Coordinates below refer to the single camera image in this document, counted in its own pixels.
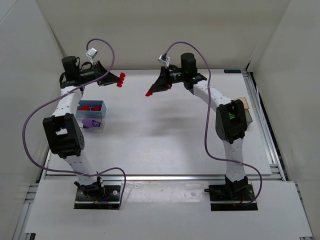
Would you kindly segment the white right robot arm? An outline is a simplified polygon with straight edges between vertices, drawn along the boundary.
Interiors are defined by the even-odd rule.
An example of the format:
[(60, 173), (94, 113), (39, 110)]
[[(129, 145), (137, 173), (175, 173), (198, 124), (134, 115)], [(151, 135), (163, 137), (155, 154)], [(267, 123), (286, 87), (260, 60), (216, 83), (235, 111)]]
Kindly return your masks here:
[(232, 100), (210, 86), (209, 80), (198, 72), (194, 54), (182, 54), (180, 67), (168, 64), (169, 58), (165, 54), (159, 59), (165, 65), (160, 68), (159, 77), (146, 96), (167, 91), (173, 84), (183, 83), (188, 91), (207, 103), (210, 110), (214, 110), (215, 131), (223, 143), (223, 161), (226, 163), (225, 184), (221, 192), (235, 198), (248, 186), (243, 165), (243, 140), (248, 129), (243, 102), (240, 99)]

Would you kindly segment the red rounded lego brick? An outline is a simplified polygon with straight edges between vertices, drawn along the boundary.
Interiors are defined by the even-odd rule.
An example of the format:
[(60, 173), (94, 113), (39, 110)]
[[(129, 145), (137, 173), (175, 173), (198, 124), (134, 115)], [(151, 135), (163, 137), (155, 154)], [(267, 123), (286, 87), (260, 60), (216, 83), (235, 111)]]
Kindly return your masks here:
[(77, 110), (78, 111), (90, 111), (91, 108), (88, 105), (84, 105), (84, 106), (80, 106)]

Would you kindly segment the red green rounded lego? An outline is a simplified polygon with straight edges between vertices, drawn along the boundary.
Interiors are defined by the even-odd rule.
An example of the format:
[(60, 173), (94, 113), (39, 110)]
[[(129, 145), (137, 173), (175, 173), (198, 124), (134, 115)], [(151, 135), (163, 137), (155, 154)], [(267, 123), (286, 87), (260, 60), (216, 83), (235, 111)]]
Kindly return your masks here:
[(93, 112), (100, 112), (101, 110), (102, 110), (102, 108), (100, 106), (90, 108), (90, 111), (93, 111)]

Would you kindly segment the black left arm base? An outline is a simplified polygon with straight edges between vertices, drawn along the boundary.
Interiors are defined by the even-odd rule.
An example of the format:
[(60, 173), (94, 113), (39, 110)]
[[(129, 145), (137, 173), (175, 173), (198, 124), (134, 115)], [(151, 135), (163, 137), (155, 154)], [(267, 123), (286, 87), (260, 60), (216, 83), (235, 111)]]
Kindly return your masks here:
[(101, 193), (93, 196), (77, 188), (73, 208), (76, 210), (119, 210), (121, 181), (105, 181)]

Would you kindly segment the red half-round lego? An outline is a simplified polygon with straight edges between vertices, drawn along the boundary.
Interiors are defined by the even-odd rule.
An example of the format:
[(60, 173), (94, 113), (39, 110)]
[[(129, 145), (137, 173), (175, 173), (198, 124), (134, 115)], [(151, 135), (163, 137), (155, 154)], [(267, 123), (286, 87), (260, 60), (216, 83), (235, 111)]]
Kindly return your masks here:
[(121, 72), (119, 75), (119, 81), (117, 82), (117, 87), (121, 88), (123, 86), (124, 80), (125, 80), (126, 74), (124, 72)]

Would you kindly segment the purple half-round lego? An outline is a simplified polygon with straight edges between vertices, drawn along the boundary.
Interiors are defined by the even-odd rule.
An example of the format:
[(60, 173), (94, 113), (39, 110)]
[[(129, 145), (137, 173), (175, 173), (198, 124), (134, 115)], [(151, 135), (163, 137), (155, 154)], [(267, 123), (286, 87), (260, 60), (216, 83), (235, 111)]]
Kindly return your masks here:
[(92, 126), (92, 119), (91, 118), (87, 118), (87, 117), (85, 117), (85, 118), (83, 118), (82, 119), (82, 127), (84, 128), (84, 129), (90, 129), (90, 128), (93, 128), (93, 126)]

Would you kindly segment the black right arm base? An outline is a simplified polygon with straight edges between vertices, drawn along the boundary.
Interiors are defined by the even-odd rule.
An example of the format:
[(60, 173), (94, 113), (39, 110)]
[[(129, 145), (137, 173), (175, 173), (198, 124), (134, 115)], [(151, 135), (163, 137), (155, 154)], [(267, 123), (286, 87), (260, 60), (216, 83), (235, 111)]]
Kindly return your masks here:
[(251, 184), (236, 192), (235, 195), (229, 194), (224, 184), (209, 185), (208, 188), (204, 189), (204, 192), (209, 194), (210, 210), (212, 212), (258, 210), (254, 189)]

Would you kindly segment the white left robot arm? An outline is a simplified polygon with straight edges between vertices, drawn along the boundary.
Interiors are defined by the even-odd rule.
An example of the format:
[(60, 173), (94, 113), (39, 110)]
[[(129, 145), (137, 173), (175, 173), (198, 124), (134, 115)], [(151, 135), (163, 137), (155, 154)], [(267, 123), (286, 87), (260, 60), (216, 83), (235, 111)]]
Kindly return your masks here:
[(83, 152), (85, 138), (77, 122), (76, 112), (83, 97), (84, 84), (101, 77), (97, 83), (99, 86), (116, 84), (121, 87), (126, 75), (123, 72), (119, 76), (108, 73), (99, 61), (86, 62), (89, 65), (87, 69), (75, 56), (64, 57), (61, 61), (64, 68), (59, 79), (62, 98), (52, 116), (43, 119), (43, 128), (51, 152), (65, 160), (77, 175), (78, 180), (74, 183), (77, 188), (85, 196), (100, 200), (106, 195), (103, 181), (95, 175)]

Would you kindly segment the red lego plate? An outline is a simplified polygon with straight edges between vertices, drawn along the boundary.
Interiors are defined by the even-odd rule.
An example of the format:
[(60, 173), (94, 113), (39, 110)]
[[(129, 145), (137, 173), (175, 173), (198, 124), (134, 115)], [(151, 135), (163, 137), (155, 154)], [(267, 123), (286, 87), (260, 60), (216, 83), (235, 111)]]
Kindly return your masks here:
[(146, 97), (150, 97), (150, 96), (152, 96), (152, 95), (153, 95), (153, 93), (150, 92), (150, 91), (148, 91), (148, 92), (145, 94)]

